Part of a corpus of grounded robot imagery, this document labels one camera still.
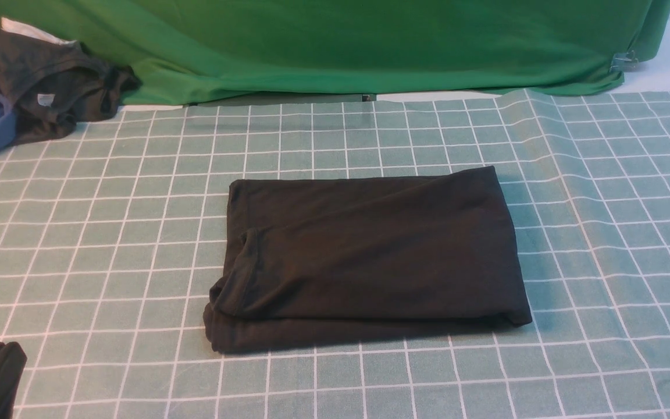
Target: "fabric fold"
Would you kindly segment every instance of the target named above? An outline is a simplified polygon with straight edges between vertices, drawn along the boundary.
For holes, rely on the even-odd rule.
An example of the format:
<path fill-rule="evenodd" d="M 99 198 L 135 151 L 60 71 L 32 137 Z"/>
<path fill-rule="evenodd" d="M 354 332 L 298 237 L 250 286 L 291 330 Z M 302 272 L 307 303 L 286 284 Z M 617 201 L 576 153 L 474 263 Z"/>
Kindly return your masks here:
<path fill-rule="evenodd" d="M 493 167 L 443 177 L 240 180 L 230 186 L 227 221 L 223 277 L 205 313 L 215 350 L 532 320 Z M 271 339 L 272 329 L 289 332 Z"/>

